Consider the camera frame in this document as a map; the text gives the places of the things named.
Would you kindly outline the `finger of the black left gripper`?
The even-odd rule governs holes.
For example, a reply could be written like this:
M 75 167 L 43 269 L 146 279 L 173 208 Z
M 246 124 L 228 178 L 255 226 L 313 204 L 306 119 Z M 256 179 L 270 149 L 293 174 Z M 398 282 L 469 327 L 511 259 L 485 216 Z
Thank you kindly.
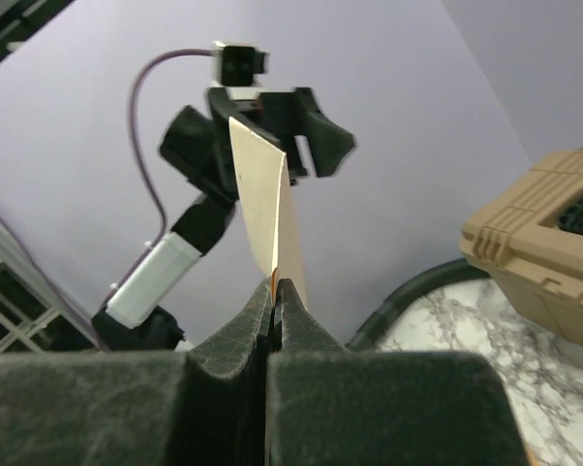
M 303 125 L 316 176 L 334 176 L 356 146 L 354 135 L 333 123 L 317 106 L 307 111 Z

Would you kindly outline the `tan plastic toolbox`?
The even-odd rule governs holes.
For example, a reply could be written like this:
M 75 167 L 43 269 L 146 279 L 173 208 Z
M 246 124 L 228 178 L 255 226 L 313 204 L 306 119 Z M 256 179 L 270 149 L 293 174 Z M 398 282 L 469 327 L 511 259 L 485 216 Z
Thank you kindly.
M 463 224 L 460 250 L 521 316 L 583 348 L 583 149 L 533 165 Z

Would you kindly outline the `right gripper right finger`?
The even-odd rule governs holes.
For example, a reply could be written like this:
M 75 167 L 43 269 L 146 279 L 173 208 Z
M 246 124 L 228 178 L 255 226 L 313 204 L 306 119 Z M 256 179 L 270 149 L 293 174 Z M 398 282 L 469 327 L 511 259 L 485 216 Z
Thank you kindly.
M 281 348 L 267 362 L 273 465 L 526 465 L 502 380 L 466 351 L 349 351 L 278 284 Z

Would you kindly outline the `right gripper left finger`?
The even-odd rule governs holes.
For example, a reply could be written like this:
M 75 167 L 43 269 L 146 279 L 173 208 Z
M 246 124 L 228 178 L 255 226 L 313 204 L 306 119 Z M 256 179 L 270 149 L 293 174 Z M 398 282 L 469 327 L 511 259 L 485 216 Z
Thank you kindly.
M 190 351 L 0 355 L 0 465 L 263 465 L 266 283 Z

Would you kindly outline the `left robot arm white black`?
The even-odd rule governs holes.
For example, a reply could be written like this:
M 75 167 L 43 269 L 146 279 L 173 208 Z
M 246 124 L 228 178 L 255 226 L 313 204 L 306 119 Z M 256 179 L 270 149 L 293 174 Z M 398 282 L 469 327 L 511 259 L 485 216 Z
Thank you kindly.
M 234 117 L 288 156 L 291 179 L 304 178 L 296 137 L 306 138 L 316 175 L 333 176 L 355 147 L 354 136 L 329 120 L 313 91 L 259 91 L 245 98 L 230 88 L 206 93 L 210 116 L 191 106 L 172 120 L 158 148 L 200 194 L 174 222 L 164 221 L 154 244 L 128 272 L 93 317 L 92 324 L 110 350 L 173 349 L 184 333 L 160 308 L 161 299 L 222 238 L 239 199 L 228 121 Z

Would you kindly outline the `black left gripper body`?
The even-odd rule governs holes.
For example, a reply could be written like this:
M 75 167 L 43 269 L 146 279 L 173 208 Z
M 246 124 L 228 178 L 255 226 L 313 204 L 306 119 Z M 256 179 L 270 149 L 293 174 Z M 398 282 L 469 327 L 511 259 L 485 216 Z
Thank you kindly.
M 215 157 L 222 178 L 233 178 L 234 168 L 231 153 L 228 119 L 239 117 L 257 129 L 259 135 L 268 134 L 291 156 L 292 178 L 305 178 L 304 167 L 296 136 L 303 136 L 295 94 L 291 91 L 268 90 L 261 86 L 225 87 L 212 86 L 206 92 L 215 134 Z

